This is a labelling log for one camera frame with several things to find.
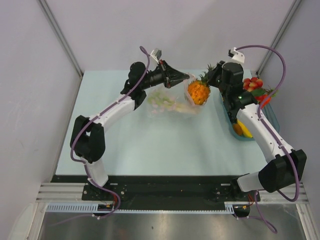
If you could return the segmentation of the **orange toy pineapple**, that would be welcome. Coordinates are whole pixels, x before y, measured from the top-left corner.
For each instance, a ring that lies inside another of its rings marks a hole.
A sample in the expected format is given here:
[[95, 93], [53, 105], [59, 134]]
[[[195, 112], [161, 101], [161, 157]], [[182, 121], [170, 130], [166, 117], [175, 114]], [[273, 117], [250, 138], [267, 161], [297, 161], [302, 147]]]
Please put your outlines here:
[[193, 103], [198, 106], [204, 105], [211, 93], [209, 85], [209, 71], [213, 70], [211, 64], [207, 65], [206, 71], [203, 71], [195, 80], [187, 87], [187, 92], [193, 100]]

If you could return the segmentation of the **green celery stalk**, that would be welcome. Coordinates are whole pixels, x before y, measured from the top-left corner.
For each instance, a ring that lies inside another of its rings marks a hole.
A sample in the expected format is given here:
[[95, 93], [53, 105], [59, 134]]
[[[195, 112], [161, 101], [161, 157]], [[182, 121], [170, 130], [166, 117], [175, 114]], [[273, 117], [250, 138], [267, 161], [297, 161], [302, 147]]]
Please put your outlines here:
[[170, 95], [162, 90], [155, 90], [147, 97], [147, 103], [151, 107], [151, 114], [159, 115], [165, 112], [196, 115], [199, 110], [189, 103], [178, 101], [178, 97]]

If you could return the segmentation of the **clear zip top bag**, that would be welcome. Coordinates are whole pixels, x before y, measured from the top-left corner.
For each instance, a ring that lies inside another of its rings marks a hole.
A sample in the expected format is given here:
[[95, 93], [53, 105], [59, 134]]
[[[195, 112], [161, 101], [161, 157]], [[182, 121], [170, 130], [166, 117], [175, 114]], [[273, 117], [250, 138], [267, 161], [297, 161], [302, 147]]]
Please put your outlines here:
[[201, 76], [188, 75], [188, 79], [172, 88], [161, 85], [147, 94], [149, 117], [190, 118], [202, 111], [211, 94], [210, 86], [202, 82]]

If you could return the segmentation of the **small orange fruit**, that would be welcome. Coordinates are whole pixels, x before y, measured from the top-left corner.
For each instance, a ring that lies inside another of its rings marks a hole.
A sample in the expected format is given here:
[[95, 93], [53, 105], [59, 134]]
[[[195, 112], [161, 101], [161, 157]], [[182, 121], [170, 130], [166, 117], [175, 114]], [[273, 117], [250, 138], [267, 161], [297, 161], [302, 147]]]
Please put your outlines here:
[[243, 130], [242, 130], [241, 126], [238, 123], [233, 124], [232, 128], [233, 128], [234, 132], [238, 136], [242, 136], [243, 135]]

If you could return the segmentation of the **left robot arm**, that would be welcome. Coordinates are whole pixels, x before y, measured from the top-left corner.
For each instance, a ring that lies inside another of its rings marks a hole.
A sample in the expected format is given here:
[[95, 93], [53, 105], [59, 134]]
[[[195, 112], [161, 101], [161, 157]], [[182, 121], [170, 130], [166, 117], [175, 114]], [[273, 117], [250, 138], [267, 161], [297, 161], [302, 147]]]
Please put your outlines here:
[[107, 130], [143, 103], [147, 89], [157, 85], [170, 89], [189, 78], [189, 74], [172, 68], [164, 60], [160, 60], [151, 71], [144, 63], [135, 62], [130, 66], [128, 79], [115, 102], [91, 117], [79, 115], [75, 119], [70, 139], [70, 157], [84, 165], [88, 180], [94, 185], [93, 194], [98, 199], [105, 200], [111, 193], [111, 188], [106, 184], [109, 177], [102, 160]]

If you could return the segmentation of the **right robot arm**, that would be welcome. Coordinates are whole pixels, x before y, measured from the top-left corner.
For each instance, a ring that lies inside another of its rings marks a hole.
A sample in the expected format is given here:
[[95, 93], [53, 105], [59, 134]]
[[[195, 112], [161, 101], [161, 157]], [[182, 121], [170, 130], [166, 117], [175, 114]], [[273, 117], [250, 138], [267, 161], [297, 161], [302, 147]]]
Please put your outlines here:
[[262, 151], [266, 166], [232, 181], [231, 196], [242, 201], [250, 191], [280, 192], [291, 184], [300, 188], [307, 156], [295, 150], [271, 125], [251, 92], [243, 89], [244, 70], [236, 62], [220, 61], [208, 71], [208, 83], [218, 88], [224, 112], [231, 124], [240, 121]]

